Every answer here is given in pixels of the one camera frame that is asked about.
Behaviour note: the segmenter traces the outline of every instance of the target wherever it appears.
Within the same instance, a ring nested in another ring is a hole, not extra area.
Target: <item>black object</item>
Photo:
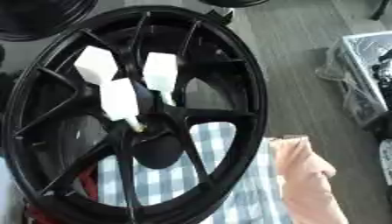
[[[41,39],[84,18],[97,0],[2,0],[0,39]]]
[[[381,18],[381,16],[384,15],[385,10],[387,9],[389,3],[390,3],[390,0],[381,0],[380,6],[377,8],[375,13],[372,15],[371,19],[379,20]]]
[[[373,77],[390,111],[392,110],[392,50],[387,51],[378,60],[379,64],[372,66]],[[374,121],[371,126],[377,140],[382,141],[392,137],[392,117],[389,112]]]
[[[110,122],[100,110],[97,86],[77,74],[73,63],[88,45],[109,49],[121,71],[116,78],[129,77],[134,83],[139,119],[147,124],[142,134],[134,133],[125,122]],[[177,107],[163,104],[159,94],[145,87],[141,69],[149,52],[177,54],[178,80],[173,92]],[[232,110],[188,108],[185,90],[193,78],[217,87]],[[246,171],[267,121],[263,74],[245,44],[215,19],[170,6],[114,10],[75,26],[24,71],[12,93],[3,126],[8,166],[35,207],[72,224],[198,223],[220,206]],[[50,175],[51,170],[40,160],[55,151],[46,147],[47,136],[67,118],[84,115],[99,120],[108,134],[60,174]],[[189,133],[194,124],[209,122],[236,127],[232,146],[210,174]],[[176,149],[180,144],[192,161],[199,184],[175,199],[142,206],[135,192],[132,158],[137,146],[159,144],[151,141]],[[120,167],[127,207],[93,202],[72,187],[79,173],[112,154]]]
[[[200,0],[205,4],[216,5],[225,8],[243,8],[257,4],[263,4],[269,0]]]

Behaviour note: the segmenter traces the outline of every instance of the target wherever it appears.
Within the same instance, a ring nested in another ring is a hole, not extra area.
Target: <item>checkered cloth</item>
[[[210,173],[225,157],[235,136],[235,126],[226,122],[205,123],[192,127],[191,134]],[[279,196],[273,156],[268,139],[264,139],[241,181],[223,205],[201,223],[291,223]],[[186,153],[176,164],[163,170],[146,168],[136,160],[134,166],[136,195],[145,206],[171,200],[198,184],[196,171]],[[98,173],[100,202],[125,207],[116,158],[102,160]]]

